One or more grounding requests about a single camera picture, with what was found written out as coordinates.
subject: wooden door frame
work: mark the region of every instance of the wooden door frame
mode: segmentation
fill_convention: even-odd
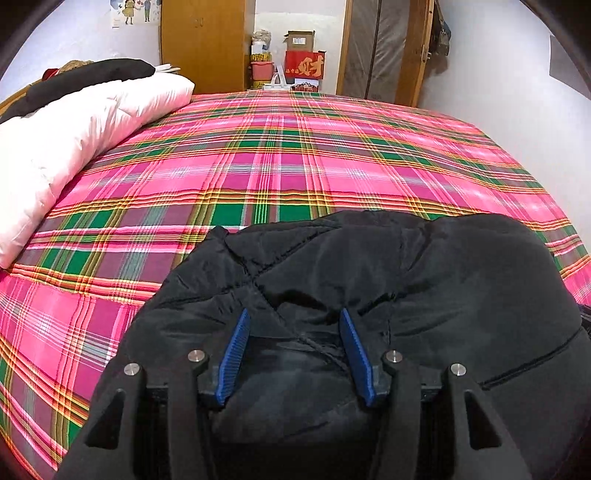
[[[417,106],[427,63],[435,0],[408,1],[410,2],[410,9],[408,12],[407,41],[404,44],[402,54],[395,103]],[[340,50],[339,76],[336,84],[337,95],[342,95],[345,84],[345,67],[349,52],[352,12],[353,0],[347,0],[343,25],[343,42]],[[414,41],[408,41],[409,34],[415,39]]]

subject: pink container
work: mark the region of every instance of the pink container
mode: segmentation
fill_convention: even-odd
[[[253,61],[252,65],[252,79],[255,82],[264,80],[271,80],[275,73],[275,66],[271,61]]]

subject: blue gripper pad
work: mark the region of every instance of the blue gripper pad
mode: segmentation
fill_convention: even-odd
[[[215,393],[217,404],[223,407],[226,400],[234,392],[236,377],[240,370],[246,343],[251,332],[251,318],[246,309],[238,319],[228,347],[219,365],[217,373],[217,389]]]
[[[382,368],[382,355],[388,345],[378,333],[367,332],[361,319],[346,309],[340,313],[339,333],[357,394],[368,407],[380,405],[392,383],[392,378]]]

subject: cartoon boy illustration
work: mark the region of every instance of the cartoon boy illustration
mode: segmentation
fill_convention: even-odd
[[[131,24],[134,24],[134,14],[135,11],[139,10],[135,6],[135,0],[125,0],[125,8],[123,9],[123,14],[125,16],[125,25],[127,25],[127,21],[131,20]]]
[[[150,21],[150,8],[152,8],[152,2],[150,0],[145,0],[144,2],[144,13],[146,15],[145,22]]]

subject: blue textured pad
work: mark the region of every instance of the blue textured pad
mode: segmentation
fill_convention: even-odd
[[[232,338],[226,348],[226,353],[220,363],[219,376],[217,379],[216,400],[217,403],[223,407],[226,400],[236,385],[236,377],[240,370],[246,343],[251,332],[251,318],[246,309],[242,311],[242,315],[234,328]]]
[[[339,333],[340,339],[345,347],[347,359],[349,360],[357,393],[363,397],[365,404],[371,407],[376,400],[371,364],[369,363],[367,354],[363,350],[349,312],[344,309],[340,314]]]

